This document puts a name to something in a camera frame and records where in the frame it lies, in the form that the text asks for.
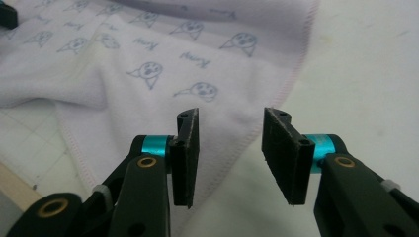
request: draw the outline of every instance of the blue band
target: blue band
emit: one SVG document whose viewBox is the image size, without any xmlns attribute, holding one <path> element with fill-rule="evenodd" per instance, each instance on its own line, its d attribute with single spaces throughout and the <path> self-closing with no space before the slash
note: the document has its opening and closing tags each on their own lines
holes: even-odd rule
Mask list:
<svg viewBox="0 0 419 237">
<path fill-rule="evenodd" d="M 142 143 L 141 152 L 150 153 L 161 157 L 166 156 L 166 144 L 168 136 L 148 135 Z"/>
<path fill-rule="evenodd" d="M 326 157 L 327 154 L 336 152 L 335 145 L 333 144 L 332 139 L 325 134 L 310 134 L 305 136 L 315 143 L 311 174 L 321 173 L 321 168 L 318 164 Z"/>
</svg>

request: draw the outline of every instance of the black plastic part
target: black plastic part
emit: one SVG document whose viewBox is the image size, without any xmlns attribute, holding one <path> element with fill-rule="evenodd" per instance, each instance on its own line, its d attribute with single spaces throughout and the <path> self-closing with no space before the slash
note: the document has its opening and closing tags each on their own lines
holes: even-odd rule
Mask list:
<svg viewBox="0 0 419 237">
<path fill-rule="evenodd" d="M 414 220 L 376 175 L 347 154 L 326 156 L 314 215 L 323 237 L 419 236 Z"/>
<path fill-rule="evenodd" d="M 169 142 L 173 200 L 175 205 L 191 207 L 200 153 L 198 109 L 180 113 L 177 122 L 178 136 Z"/>
<path fill-rule="evenodd" d="M 305 204 L 314 147 L 293 128 L 289 114 L 265 108 L 262 151 L 291 205 Z"/>
<path fill-rule="evenodd" d="M 32 204 L 8 233 L 20 236 L 79 236 L 84 227 L 81 199 L 74 194 L 54 194 Z"/>
<path fill-rule="evenodd" d="M 18 27 L 18 12 L 0 1 L 0 26 L 7 29 Z"/>
<path fill-rule="evenodd" d="M 150 167 L 138 166 L 154 159 Z M 145 154 L 129 162 L 108 236 L 170 236 L 165 159 Z"/>
</svg>

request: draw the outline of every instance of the white surface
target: white surface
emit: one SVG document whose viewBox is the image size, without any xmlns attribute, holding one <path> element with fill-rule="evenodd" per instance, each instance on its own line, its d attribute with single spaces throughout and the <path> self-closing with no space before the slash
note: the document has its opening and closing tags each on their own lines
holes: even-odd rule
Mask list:
<svg viewBox="0 0 419 237">
<path fill-rule="evenodd" d="M 335 133 L 349 151 L 419 200 L 419 3 L 415 0 L 321 3 L 311 47 L 281 110 L 301 133 Z M 192 236 L 318 236 L 312 175 L 305 206 L 288 206 L 260 151 L 258 139 L 188 224 Z M 39 183 L 43 194 L 74 183 L 70 159 L 59 159 Z"/>
</svg>

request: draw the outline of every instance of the towel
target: towel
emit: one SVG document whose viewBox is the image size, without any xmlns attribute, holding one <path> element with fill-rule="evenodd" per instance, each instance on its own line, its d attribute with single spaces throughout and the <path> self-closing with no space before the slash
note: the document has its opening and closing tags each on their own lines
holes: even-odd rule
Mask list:
<svg viewBox="0 0 419 237">
<path fill-rule="evenodd" d="M 110 175 L 137 135 L 176 135 L 176 115 L 200 109 L 195 206 L 171 207 L 178 236 L 260 134 L 263 109 L 279 105 L 292 88 L 318 2 L 11 5 L 20 26 L 0 31 L 0 107 L 52 100 L 86 189 Z"/>
</svg>

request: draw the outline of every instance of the wooden edge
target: wooden edge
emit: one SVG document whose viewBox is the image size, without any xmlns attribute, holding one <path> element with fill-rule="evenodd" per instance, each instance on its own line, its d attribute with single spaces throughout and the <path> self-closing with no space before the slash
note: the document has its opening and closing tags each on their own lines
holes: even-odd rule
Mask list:
<svg viewBox="0 0 419 237">
<path fill-rule="evenodd" d="M 21 178 L 0 162 L 0 192 L 21 210 L 27 210 L 35 201 L 42 198 Z"/>
</svg>

